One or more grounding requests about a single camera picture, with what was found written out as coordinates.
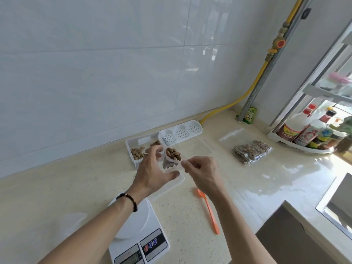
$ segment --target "yellow pipe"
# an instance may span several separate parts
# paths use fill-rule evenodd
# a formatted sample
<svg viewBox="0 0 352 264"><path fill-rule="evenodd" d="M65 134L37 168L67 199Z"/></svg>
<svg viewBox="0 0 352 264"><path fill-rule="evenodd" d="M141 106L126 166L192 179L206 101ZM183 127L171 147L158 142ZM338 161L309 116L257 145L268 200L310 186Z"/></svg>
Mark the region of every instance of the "yellow pipe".
<svg viewBox="0 0 352 264"><path fill-rule="evenodd" d="M295 14L297 13L297 10L298 8L300 7L301 3L302 3L303 0L297 0L295 5L293 6L292 10L291 10L291 13L288 15L287 17L287 20L286 20L286 23L291 23L293 17L295 16ZM262 76L266 66L269 64L270 60L269 61L265 61L264 64L262 65L262 68L261 70L259 70L259 73L256 77L256 79L253 81L252 85L249 87L249 89L247 90L247 92L244 93L244 95L242 95L240 98L238 98L236 101L234 101L233 103L231 104L228 104L226 106L223 106L223 107L220 107L218 108L217 110L214 110L212 112L210 112L208 115L206 115L201 121L200 121L200 124L203 125L204 121L206 121L209 117L211 117L212 115L220 112L220 111L223 111L231 106L234 106L235 104L237 104L238 102L242 101L247 95L249 95L254 87L257 85L258 83L258 80L260 79L260 77Z"/></svg>
<svg viewBox="0 0 352 264"><path fill-rule="evenodd" d="M293 6L291 13L288 15L286 22L287 23L291 23L293 17L295 16L295 14L297 13L298 8L300 7L301 3L303 0L297 0L295 5Z"/></svg>
<svg viewBox="0 0 352 264"><path fill-rule="evenodd" d="M262 68L261 68L261 70L259 71L259 73L258 73L256 79L253 81L252 85L251 85L250 88L247 90L247 92L244 93L244 95L242 95L240 98L238 98L238 99L237 99L236 101L234 101L233 103L228 104L227 106L224 106L224 107L220 107L219 109L214 110L213 112L210 112L208 115L206 115L206 116L200 121L200 124L203 125L204 121L206 121L206 120L207 120L209 117L211 117L212 115L214 115L214 114L216 114L216 113L218 113L218 112L220 112L220 111L223 111L223 110L225 110L225 109L227 109L227 108L229 108L229 107L231 107L231 106L237 104L238 102L242 101L247 95L249 95L249 94L252 92L252 90L253 90L253 88L255 87L255 85L257 84L257 82L258 82L258 80L260 79L260 77L262 76L262 74L263 74L263 72L264 72L264 70L265 70L265 68L266 68L266 66L267 66L268 64L269 64L269 62L266 62L266 61L264 62L264 64L262 65Z"/></svg>

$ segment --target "orange spoon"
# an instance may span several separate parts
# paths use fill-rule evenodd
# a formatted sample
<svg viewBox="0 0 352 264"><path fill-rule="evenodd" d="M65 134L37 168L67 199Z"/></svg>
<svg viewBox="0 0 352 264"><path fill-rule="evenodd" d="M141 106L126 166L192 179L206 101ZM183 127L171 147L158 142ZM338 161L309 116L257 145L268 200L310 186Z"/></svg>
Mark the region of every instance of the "orange spoon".
<svg viewBox="0 0 352 264"><path fill-rule="evenodd" d="M199 190L197 188L197 191L198 191L198 194L200 195L200 197L203 197L205 199L205 203L207 203L207 207L208 207L208 210L209 210L209 213L210 213L210 217L212 218L212 222L213 222L213 227L214 227L214 231L216 234L219 234L220 233L220 230L219 230L219 227L218 227L218 224L215 220L215 217L214 217L214 214L212 212L212 209L210 208L209 206L209 203L208 203L208 200L207 200L207 196L205 195L205 193L203 193L201 190Z"/></svg>

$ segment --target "bracelet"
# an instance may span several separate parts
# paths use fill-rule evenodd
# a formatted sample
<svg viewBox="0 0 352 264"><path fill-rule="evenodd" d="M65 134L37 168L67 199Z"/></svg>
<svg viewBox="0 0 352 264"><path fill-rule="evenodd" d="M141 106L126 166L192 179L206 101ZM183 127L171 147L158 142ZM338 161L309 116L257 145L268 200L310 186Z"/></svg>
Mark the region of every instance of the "bracelet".
<svg viewBox="0 0 352 264"><path fill-rule="evenodd" d="M119 199L120 197L123 197L123 196L129 198L129 199L132 201L132 203L133 203L133 212L137 212L137 210L138 210L137 203L134 201L133 197L130 196L129 194L125 194L125 193L123 192L122 194L120 194L120 195L118 195L118 196L116 197L116 200Z"/></svg>

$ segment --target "forearm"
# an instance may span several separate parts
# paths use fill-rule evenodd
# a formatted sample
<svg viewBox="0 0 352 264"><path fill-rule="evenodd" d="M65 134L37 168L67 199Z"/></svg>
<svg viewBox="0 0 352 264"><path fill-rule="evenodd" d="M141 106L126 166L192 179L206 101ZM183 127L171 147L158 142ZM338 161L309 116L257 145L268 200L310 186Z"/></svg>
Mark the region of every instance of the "forearm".
<svg viewBox="0 0 352 264"><path fill-rule="evenodd" d="M138 204L143 199L138 193L129 193ZM126 197L119 198L65 239L39 264L98 263L132 212L133 203L131 200Z"/></svg>
<svg viewBox="0 0 352 264"><path fill-rule="evenodd" d="M226 190L212 199L233 263L274 264L274 259L252 232Z"/></svg>

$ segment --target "white scale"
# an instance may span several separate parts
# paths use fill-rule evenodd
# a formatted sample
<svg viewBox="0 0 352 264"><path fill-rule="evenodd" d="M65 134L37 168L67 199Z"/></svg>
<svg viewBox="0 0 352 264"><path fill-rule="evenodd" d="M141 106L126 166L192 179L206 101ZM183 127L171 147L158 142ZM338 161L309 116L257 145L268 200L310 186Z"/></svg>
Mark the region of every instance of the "white scale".
<svg viewBox="0 0 352 264"><path fill-rule="evenodd" d="M170 249L151 203L146 198L121 227L109 246L113 264L148 264Z"/></svg>

